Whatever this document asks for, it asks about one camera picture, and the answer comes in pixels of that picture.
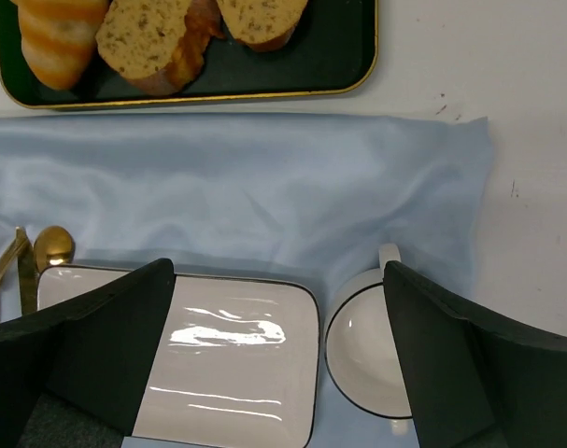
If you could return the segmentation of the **dark green gold-rimmed tray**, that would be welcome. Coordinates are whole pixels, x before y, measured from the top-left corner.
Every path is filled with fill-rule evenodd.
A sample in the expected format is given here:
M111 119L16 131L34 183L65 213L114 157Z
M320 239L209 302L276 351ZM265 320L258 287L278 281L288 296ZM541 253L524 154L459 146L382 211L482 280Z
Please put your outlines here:
M92 109L342 93L367 79L378 55L377 1L311 1L290 42L255 52L231 38L213 40L202 74L184 91L150 97L95 58L71 91L40 83L21 55L18 9L0 1L0 82L31 109Z

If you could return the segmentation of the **right seeded bread slice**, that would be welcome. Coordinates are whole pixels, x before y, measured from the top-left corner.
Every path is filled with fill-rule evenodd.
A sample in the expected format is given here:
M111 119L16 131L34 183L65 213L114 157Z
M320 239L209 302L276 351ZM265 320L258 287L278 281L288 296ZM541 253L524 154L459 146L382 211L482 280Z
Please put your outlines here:
M230 35L257 52L283 48L291 39L307 0L219 0Z

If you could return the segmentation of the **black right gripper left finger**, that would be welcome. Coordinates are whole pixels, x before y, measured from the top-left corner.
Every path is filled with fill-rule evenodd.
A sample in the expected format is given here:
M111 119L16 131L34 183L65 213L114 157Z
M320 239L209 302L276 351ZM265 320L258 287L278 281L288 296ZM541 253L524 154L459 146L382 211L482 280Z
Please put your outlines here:
M153 262L0 324L0 447L119 447L133 433L175 286Z

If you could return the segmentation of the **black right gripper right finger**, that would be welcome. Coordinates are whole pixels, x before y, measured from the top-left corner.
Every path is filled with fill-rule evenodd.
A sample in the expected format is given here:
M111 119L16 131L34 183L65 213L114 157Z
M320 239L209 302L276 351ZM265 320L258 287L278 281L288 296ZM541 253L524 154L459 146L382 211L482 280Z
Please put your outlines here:
M464 299L399 261L390 326L422 447L567 447L567 337Z

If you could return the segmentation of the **white rectangular plate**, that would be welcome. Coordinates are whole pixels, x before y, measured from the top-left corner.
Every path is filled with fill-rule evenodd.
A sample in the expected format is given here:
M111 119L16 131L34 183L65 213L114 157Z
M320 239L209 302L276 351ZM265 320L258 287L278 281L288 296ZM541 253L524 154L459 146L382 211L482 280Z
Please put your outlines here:
M180 274L133 435L209 447L304 447L319 309L305 287Z

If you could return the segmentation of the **light blue cloth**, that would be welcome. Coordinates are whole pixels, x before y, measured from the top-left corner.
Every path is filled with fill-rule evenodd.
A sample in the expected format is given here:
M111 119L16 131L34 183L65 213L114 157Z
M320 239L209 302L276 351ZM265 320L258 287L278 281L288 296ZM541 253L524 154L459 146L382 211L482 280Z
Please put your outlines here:
M319 306L399 246L458 294L494 148L462 124L307 114L0 119L0 256L14 230L67 228L79 262L169 258L291 280Z

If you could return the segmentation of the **left seeded bread slice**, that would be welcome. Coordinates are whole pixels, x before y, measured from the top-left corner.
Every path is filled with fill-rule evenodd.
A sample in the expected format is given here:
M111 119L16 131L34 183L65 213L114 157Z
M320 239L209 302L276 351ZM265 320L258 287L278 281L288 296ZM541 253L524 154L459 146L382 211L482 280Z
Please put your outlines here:
M176 93L195 78L183 55L190 1L113 1L96 34L99 55L152 96Z

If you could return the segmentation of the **seeded bread slice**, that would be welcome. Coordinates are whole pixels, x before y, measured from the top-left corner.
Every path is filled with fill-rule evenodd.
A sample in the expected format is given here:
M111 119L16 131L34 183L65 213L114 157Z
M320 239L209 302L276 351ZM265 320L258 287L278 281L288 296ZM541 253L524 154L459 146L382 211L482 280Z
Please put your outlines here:
M152 96L176 93L195 78L183 55L190 1L113 1L96 34L99 55Z
M283 48L291 39L307 0L219 0L230 35L257 52Z

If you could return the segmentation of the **white two-handled bowl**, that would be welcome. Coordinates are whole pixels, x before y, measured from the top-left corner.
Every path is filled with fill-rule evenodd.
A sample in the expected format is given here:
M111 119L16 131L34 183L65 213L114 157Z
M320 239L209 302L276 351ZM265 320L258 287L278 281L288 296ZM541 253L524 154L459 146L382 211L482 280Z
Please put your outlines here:
M397 245L379 247L379 266L340 287L324 324L334 385L357 408L386 419L394 436L406 435L412 419L383 288L385 265L400 259Z

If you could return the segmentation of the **striped orange bread roll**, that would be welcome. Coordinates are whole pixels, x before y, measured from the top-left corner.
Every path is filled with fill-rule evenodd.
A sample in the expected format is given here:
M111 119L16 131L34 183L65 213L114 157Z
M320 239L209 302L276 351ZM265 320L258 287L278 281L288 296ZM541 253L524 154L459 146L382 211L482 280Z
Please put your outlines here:
M96 53L105 0L17 1L21 52L35 77L64 91L81 79Z

